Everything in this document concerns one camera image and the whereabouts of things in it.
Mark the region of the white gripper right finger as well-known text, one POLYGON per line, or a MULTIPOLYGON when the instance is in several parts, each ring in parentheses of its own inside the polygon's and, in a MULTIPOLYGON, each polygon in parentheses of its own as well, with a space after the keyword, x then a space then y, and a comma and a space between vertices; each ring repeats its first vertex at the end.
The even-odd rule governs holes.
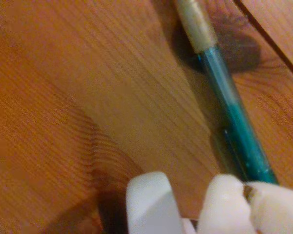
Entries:
POLYGON ((263 182, 249 182, 245 198, 250 220, 262 234, 293 234, 293 190, 263 182))

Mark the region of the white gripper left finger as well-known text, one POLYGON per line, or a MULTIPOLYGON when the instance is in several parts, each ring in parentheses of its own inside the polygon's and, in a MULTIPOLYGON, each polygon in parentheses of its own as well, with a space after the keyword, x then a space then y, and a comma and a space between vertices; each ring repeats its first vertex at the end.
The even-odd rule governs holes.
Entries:
POLYGON ((198 218, 198 234, 255 234, 244 184, 233 175, 217 175, 210 182, 198 218))

